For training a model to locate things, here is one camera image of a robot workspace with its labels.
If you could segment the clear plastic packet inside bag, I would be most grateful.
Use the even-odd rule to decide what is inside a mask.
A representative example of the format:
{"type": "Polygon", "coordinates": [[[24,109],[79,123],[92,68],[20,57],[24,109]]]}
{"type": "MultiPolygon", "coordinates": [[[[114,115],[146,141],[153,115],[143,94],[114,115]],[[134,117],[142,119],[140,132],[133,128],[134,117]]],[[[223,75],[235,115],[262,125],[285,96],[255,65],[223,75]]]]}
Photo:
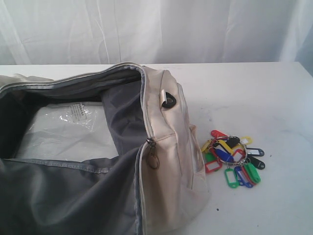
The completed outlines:
{"type": "Polygon", "coordinates": [[[80,102],[41,108],[27,127],[16,157],[82,162],[117,155],[102,103],[80,102]]]}

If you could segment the white backdrop curtain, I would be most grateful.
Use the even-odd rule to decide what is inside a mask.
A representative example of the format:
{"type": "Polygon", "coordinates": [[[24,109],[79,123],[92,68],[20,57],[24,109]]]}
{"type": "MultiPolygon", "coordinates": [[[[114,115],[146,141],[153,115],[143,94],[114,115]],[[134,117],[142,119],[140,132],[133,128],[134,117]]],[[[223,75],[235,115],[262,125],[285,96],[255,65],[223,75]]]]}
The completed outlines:
{"type": "Polygon", "coordinates": [[[310,0],[3,0],[3,65],[313,60],[310,0]]]}

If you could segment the colourful key tag bunch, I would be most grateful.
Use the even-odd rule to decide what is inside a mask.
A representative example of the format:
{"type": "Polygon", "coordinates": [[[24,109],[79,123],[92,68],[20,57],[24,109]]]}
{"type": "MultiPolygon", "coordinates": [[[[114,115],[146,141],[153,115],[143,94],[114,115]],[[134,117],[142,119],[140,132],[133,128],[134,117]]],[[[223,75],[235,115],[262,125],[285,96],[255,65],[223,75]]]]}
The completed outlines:
{"type": "Polygon", "coordinates": [[[224,176],[227,185],[235,189],[239,186],[253,188],[261,182],[259,170],[266,164],[259,160],[264,150],[252,148],[251,137],[237,137],[218,130],[210,132],[211,138],[201,147],[205,161],[205,173],[210,174],[225,166],[224,176]]]}

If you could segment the cream duffel bag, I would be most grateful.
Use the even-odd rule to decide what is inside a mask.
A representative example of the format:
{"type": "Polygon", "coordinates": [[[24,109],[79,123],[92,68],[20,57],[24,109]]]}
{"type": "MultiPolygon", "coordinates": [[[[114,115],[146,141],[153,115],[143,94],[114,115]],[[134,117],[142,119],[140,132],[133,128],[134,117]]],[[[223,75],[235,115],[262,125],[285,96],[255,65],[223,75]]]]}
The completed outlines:
{"type": "Polygon", "coordinates": [[[60,80],[1,76],[1,234],[163,233],[195,218],[209,197],[196,127],[168,70],[121,63],[60,80]],[[17,157],[41,108],[83,101],[103,104],[116,157],[17,157]]]}

